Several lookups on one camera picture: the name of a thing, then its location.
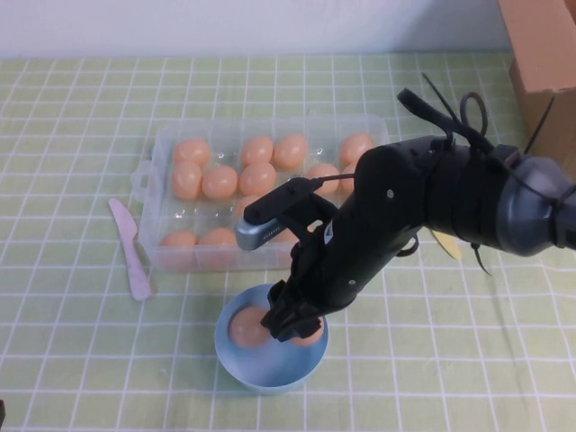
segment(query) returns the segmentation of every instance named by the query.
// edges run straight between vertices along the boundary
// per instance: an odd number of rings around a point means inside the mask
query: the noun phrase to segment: blue bowl
[[[322,361],[329,341],[329,326],[324,319],[324,333],[313,346],[296,346],[272,337],[258,348],[235,345],[228,332],[230,320],[247,306],[269,309],[267,295],[271,287],[270,283],[258,285],[237,295],[222,310],[214,332],[216,354],[224,369],[250,390],[266,394],[287,392],[303,384]]]

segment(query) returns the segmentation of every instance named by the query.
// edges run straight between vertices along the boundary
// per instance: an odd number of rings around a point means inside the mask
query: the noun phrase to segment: robotic arm
[[[576,188],[570,178],[549,158],[506,145],[494,148],[483,136],[485,124],[481,132],[471,128],[466,100],[476,99],[485,113],[476,96],[463,99],[459,121],[447,104],[452,118],[410,90],[401,92],[404,106],[443,129],[445,137],[364,153],[355,190],[339,209],[314,193],[334,177],[294,178],[245,209],[237,226],[241,248],[258,248],[286,228],[300,240],[291,252],[290,276],[268,294],[271,309],[262,324],[273,338],[311,336],[319,317],[347,307],[394,257],[416,251],[423,227],[522,257],[552,246],[576,249]],[[453,132],[470,147],[455,144]],[[322,224],[308,232],[317,220]]]

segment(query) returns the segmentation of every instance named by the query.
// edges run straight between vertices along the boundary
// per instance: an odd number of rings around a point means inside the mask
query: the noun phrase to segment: clear plastic container
[[[234,211],[242,197],[238,190],[226,202],[211,202],[202,197],[185,202],[176,198],[170,181],[174,148],[185,139],[206,140],[211,147],[211,158],[203,171],[227,165],[235,168],[240,175],[244,169],[240,153],[247,140],[266,135],[276,143],[287,134],[301,133],[308,140],[309,154],[303,166],[296,171],[277,169],[276,185],[280,185],[295,176],[305,176],[308,169],[318,163],[330,163],[342,172],[345,167],[340,163],[340,145],[357,132],[368,133],[375,145],[388,143],[386,125],[383,119],[374,115],[273,117],[238,121],[198,119],[167,125],[157,132],[152,160],[141,162],[132,175],[135,198],[144,202],[138,242],[150,263],[159,271],[187,273],[288,267],[293,244],[279,243],[275,239],[254,251],[244,251],[239,247],[160,246],[162,239],[175,230],[190,230],[197,238],[218,227],[234,230]],[[142,187],[140,185],[146,176],[148,184]],[[340,192],[326,198],[336,206],[344,199]]]

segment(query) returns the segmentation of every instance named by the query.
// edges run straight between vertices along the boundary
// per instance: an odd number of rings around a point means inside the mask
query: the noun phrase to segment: brown box
[[[552,96],[532,154],[554,158],[576,180],[576,0],[499,0],[514,50],[510,78],[528,133]]]

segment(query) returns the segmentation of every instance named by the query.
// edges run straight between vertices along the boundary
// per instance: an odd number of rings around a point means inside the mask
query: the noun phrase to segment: knife handle
[[[126,266],[128,267],[128,281],[130,292],[135,300],[143,301],[152,295],[152,288],[148,276],[144,272],[140,257],[136,252],[133,241],[122,242],[124,255],[126,256]]]

